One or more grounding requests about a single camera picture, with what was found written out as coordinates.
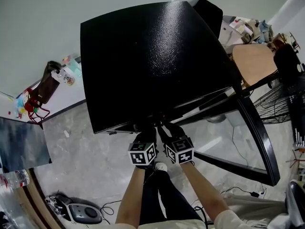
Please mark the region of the black beverage fridge cabinet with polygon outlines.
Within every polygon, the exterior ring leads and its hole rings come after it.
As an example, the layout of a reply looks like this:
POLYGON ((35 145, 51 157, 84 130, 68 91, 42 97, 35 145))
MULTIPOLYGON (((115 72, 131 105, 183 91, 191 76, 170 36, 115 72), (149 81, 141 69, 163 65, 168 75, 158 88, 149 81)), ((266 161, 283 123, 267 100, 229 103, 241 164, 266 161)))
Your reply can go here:
POLYGON ((194 158, 274 186, 264 124, 218 38, 188 2, 113 11, 80 28, 85 98, 94 133, 138 133, 172 122, 194 158))

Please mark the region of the black floor fan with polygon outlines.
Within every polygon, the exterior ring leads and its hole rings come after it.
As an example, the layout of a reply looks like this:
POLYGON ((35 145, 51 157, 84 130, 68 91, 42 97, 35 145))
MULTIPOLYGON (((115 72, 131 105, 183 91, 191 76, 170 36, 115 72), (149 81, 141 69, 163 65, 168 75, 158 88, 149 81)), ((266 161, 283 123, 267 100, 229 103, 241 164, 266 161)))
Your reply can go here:
POLYGON ((305 119, 305 64, 289 44, 276 51, 274 62, 279 84, 252 105, 264 124, 301 121, 305 119))

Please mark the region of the small wooden shelf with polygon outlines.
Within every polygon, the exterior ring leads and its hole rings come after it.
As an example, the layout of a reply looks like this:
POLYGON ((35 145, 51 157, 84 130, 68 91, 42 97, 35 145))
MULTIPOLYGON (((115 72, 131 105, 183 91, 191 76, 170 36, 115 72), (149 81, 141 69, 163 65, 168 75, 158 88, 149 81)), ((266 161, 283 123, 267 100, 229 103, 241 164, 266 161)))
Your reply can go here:
POLYGON ((299 52, 301 50, 301 47, 299 43, 297 42, 296 38, 294 35, 289 32, 289 34, 284 34, 284 33, 278 33, 272 41, 273 45, 275 48, 278 50, 279 48, 283 47, 285 44, 289 44, 292 46, 292 48, 296 51, 299 52))

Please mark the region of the round wooden table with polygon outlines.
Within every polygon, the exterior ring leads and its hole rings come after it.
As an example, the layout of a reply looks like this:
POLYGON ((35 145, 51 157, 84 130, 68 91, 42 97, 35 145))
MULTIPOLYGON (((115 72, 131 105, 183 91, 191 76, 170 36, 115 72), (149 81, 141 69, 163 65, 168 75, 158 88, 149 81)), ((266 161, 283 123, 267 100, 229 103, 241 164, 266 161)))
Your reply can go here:
POLYGON ((29 184, 14 190, 14 195, 34 229, 66 229, 45 202, 34 169, 30 168, 27 172, 29 184))

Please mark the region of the person's white shoe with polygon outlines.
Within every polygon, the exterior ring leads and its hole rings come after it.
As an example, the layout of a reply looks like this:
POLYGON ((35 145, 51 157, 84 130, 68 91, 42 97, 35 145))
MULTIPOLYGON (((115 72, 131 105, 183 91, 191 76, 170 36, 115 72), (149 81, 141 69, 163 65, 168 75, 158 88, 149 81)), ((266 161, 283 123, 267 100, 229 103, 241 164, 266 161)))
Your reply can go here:
POLYGON ((167 172, 168 168, 165 163, 157 162, 157 163, 155 163, 154 170, 167 172))

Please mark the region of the person's left forearm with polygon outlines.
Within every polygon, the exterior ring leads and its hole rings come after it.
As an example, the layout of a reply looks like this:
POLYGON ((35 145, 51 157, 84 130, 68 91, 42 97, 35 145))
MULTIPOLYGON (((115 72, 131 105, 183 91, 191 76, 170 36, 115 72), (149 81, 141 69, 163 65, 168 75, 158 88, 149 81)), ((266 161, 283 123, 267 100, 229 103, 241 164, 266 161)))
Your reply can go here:
POLYGON ((116 224, 128 224, 138 228, 141 215, 144 177, 145 170, 135 167, 119 206, 116 224))

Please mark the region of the grey hand-held device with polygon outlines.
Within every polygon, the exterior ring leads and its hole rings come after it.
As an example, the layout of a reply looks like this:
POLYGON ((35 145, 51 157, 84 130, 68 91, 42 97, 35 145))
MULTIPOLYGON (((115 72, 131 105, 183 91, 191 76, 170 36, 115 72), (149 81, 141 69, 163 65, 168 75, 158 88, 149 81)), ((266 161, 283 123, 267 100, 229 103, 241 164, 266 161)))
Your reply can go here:
POLYGON ((52 194, 44 200, 60 219, 85 225, 95 225, 103 222, 103 216, 96 207, 75 202, 64 194, 52 194))
POLYGON ((288 184, 285 202, 288 215, 294 226, 299 227, 305 224, 305 190, 294 179, 288 184))

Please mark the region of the black chair back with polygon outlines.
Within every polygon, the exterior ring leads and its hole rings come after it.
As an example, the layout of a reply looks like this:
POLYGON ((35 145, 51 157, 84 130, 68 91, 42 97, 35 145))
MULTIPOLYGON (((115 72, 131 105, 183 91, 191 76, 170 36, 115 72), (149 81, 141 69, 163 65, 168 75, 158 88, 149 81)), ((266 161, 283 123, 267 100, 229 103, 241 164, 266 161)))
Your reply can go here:
POLYGON ((214 35, 219 38, 224 15, 223 10, 208 0, 198 0, 193 8, 202 17, 214 35))

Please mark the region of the white patterned bottle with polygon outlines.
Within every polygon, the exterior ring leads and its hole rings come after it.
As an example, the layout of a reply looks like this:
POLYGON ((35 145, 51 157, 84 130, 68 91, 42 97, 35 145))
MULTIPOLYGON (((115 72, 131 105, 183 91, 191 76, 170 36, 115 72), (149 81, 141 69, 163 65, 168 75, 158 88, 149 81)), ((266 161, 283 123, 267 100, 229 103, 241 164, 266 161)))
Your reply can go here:
POLYGON ((68 86, 73 85, 75 82, 75 79, 63 69, 51 71, 51 76, 59 83, 65 83, 68 86))

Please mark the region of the light wooden table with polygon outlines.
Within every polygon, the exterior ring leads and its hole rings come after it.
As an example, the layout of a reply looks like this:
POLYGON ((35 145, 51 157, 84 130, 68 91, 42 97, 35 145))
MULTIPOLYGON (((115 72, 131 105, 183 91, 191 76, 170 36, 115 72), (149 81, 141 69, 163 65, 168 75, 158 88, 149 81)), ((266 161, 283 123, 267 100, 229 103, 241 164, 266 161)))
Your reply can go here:
POLYGON ((233 60, 242 76, 242 87, 250 87, 277 71, 273 52, 264 44, 233 47, 233 60))

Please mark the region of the person's white printed shirt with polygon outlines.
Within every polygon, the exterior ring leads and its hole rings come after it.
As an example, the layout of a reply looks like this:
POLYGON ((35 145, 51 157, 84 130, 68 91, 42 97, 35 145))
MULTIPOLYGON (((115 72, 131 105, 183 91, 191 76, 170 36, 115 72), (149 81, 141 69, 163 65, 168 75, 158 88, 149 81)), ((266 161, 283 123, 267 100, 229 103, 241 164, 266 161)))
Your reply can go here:
MULTIPOLYGON (((244 222, 233 211, 226 210, 216 217, 212 229, 287 229, 287 223, 288 216, 285 214, 280 214, 271 221, 263 219, 244 222)), ((128 224, 114 224, 112 229, 206 229, 206 227, 201 220, 192 219, 156 222, 140 225, 138 228, 128 224)))

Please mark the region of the cluttered white desk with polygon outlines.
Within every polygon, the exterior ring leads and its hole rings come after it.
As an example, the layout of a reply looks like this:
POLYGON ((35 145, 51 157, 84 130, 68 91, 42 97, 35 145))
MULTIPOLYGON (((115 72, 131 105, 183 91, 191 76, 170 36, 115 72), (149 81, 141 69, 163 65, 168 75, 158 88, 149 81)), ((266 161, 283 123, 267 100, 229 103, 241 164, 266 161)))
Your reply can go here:
POLYGON ((265 20, 223 16, 219 41, 225 49, 236 44, 267 44, 273 37, 272 26, 265 20))

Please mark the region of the brown bag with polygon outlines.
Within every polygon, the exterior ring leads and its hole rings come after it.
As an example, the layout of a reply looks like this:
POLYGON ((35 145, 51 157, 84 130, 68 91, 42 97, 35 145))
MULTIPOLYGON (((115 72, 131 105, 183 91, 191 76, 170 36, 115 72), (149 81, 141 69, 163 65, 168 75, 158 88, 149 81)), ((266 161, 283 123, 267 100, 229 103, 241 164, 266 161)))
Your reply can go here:
POLYGON ((55 61, 49 61, 47 62, 47 65, 45 67, 43 77, 38 84, 38 86, 33 89, 30 93, 30 97, 34 100, 37 100, 38 102, 42 104, 46 104, 56 89, 59 86, 59 82, 56 81, 52 75, 52 71, 57 71, 61 69, 61 65, 58 62, 55 61))

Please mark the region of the green water bottle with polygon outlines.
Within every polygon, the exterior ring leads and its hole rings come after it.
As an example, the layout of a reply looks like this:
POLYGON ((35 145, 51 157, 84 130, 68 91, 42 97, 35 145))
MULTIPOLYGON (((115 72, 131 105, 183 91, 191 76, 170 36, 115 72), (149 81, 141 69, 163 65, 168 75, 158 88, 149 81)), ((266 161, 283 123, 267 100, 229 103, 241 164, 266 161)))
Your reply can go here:
POLYGON ((64 57, 62 63, 65 64, 74 73, 77 71, 81 71, 79 63, 77 63, 77 61, 72 55, 64 57))

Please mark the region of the small colourful toys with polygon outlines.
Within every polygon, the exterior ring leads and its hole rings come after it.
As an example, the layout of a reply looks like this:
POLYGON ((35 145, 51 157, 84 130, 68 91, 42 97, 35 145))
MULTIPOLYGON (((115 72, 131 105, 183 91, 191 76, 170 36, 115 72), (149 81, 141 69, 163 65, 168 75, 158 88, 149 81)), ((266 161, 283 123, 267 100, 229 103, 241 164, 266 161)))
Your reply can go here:
POLYGON ((12 101, 14 107, 10 111, 8 111, 8 114, 17 119, 22 119, 26 114, 23 98, 10 98, 10 100, 12 101))

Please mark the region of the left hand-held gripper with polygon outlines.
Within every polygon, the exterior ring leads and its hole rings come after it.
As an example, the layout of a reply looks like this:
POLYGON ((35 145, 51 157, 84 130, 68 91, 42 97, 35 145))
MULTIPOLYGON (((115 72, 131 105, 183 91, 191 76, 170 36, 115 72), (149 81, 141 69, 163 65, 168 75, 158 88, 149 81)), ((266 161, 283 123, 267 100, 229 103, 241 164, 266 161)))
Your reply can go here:
POLYGON ((128 156, 135 166, 149 166, 157 157, 155 144, 157 132, 155 127, 146 128, 135 138, 135 143, 131 143, 128 149, 128 156))

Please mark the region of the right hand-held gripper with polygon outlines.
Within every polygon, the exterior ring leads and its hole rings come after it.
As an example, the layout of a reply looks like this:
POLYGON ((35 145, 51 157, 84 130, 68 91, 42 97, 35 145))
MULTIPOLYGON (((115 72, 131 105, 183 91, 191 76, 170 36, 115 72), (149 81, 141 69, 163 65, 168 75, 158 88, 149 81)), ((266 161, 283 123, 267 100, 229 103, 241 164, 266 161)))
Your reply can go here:
POLYGON ((168 135, 162 126, 158 126, 158 134, 164 144, 167 157, 173 164, 192 162, 194 158, 194 146, 184 130, 173 123, 164 126, 170 133, 168 135))

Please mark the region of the person's right forearm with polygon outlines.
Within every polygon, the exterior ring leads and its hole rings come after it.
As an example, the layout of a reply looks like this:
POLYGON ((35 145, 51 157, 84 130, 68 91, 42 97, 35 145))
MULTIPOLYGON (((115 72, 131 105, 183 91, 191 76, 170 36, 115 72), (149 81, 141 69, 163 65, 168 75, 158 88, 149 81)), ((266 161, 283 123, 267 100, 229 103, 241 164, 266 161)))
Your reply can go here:
POLYGON ((181 164, 181 168, 207 215, 215 222, 220 213, 229 210, 225 200, 191 162, 181 164))

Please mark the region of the person's black trousers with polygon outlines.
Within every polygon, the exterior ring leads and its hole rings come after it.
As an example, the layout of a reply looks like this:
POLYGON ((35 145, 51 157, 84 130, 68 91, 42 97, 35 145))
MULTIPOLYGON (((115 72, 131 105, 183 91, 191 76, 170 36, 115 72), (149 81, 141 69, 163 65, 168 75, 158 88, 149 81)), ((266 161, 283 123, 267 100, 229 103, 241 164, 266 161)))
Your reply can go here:
POLYGON ((166 171, 145 171, 139 225, 169 220, 202 221, 166 171))

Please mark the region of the clear water bottle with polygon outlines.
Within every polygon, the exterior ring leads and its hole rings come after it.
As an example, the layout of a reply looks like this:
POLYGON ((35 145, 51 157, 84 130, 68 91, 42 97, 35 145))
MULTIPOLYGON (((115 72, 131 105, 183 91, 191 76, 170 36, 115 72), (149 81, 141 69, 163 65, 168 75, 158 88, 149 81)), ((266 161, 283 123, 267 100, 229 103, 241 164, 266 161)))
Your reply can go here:
POLYGON ((25 169, 0 174, 0 185, 6 188, 16 189, 24 187, 27 186, 29 182, 29 174, 25 169))

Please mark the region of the red doll bag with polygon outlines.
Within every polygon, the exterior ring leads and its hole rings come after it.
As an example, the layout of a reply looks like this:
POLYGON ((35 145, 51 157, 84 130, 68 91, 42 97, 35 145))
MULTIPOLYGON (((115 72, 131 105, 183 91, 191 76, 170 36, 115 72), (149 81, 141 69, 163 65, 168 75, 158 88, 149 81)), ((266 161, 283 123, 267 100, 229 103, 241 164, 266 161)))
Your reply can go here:
POLYGON ((40 125, 42 121, 50 115, 50 111, 42 107, 43 103, 38 101, 35 97, 31 96, 32 89, 28 88, 24 91, 26 96, 26 102, 23 104, 25 110, 28 113, 29 119, 40 125))

